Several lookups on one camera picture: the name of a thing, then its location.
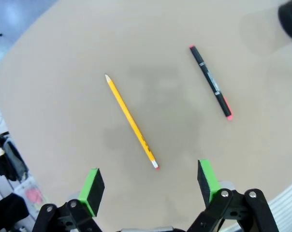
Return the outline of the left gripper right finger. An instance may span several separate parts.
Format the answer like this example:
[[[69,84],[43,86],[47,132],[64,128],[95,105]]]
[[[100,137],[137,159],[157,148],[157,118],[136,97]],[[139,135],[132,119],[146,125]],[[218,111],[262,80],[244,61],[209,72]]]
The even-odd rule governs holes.
[[[197,181],[205,203],[189,232],[218,232],[226,220],[235,220],[244,232],[277,232],[278,227],[263,192],[252,188],[240,194],[224,188],[209,160],[197,163]]]

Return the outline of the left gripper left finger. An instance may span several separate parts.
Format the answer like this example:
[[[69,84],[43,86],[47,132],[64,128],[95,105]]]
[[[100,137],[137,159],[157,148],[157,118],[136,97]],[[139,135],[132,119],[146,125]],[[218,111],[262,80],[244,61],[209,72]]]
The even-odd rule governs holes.
[[[100,232],[94,221],[98,214],[104,181],[100,169],[91,169],[86,177],[78,198],[65,202],[61,207],[45,204],[35,221],[34,232]]]

